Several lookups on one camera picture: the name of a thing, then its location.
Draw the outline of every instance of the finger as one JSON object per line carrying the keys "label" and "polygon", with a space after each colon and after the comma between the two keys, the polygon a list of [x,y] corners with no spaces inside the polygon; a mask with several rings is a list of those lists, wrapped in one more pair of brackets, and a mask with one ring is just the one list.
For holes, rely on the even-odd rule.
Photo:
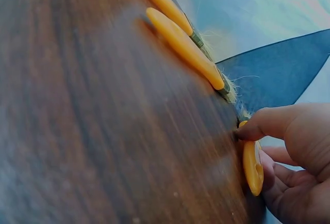
{"label": "finger", "polygon": [[262,150],[260,151],[260,160],[263,168],[262,190],[269,190],[275,183],[275,173],[273,168],[275,162]]}
{"label": "finger", "polygon": [[273,187],[262,192],[268,209],[275,216],[278,216],[280,203],[286,189],[287,186],[278,177],[275,177]]}
{"label": "finger", "polygon": [[292,178],[295,174],[295,171],[290,170],[285,166],[282,166],[277,163],[274,164],[273,168],[274,168],[275,176],[279,178],[281,182],[283,182],[286,188],[294,186],[292,185]]}
{"label": "finger", "polygon": [[290,166],[298,166],[290,157],[285,147],[263,147],[262,150],[268,154],[275,162],[287,164]]}
{"label": "finger", "polygon": [[273,213],[273,215],[279,217],[284,208],[282,203],[284,192],[289,188],[287,183],[290,181],[294,171],[277,163],[274,163],[273,169],[275,174],[274,185],[269,190],[264,190],[262,195],[268,209]]}
{"label": "finger", "polygon": [[236,134],[241,140],[259,140],[265,136],[283,139],[291,122],[305,111],[305,105],[308,104],[261,109]]}

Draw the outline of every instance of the dark blue fabric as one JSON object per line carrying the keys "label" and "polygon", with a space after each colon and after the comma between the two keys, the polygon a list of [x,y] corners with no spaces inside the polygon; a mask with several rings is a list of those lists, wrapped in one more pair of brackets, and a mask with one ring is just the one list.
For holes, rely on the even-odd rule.
{"label": "dark blue fabric", "polygon": [[330,29],[260,47],[217,65],[237,79],[238,100],[253,113],[295,103],[329,55]]}

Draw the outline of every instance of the wooden surface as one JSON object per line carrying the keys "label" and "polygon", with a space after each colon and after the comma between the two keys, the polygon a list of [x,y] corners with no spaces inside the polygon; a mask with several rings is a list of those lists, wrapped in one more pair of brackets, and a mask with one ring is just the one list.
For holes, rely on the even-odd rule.
{"label": "wooden surface", "polygon": [[234,108],[148,0],[0,0],[0,223],[260,223]]}

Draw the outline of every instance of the dark wooden table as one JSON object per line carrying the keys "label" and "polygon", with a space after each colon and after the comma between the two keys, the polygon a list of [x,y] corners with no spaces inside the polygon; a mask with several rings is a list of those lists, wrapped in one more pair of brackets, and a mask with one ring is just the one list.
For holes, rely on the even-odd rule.
{"label": "dark wooden table", "polygon": [[0,223],[261,223],[233,106],[148,0],[0,0]]}

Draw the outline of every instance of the orange plastic handle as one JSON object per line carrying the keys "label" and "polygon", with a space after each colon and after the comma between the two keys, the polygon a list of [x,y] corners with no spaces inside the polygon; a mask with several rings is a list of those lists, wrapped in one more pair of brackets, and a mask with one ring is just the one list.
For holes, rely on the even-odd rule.
{"label": "orange plastic handle", "polygon": [[261,150],[259,141],[245,141],[243,150],[243,169],[246,181],[254,196],[259,196],[263,184],[263,168],[260,161],[259,151]]}
{"label": "orange plastic handle", "polygon": [[203,52],[176,23],[151,7],[146,10],[146,14],[169,45],[182,59],[204,75],[215,90],[222,90],[225,87],[217,66],[207,59]]}
{"label": "orange plastic handle", "polygon": [[158,8],[171,20],[173,20],[184,32],[191,36],[193,29],[184,15],[184,13],[177,7],[172,0],[151,0],[158,6]]}

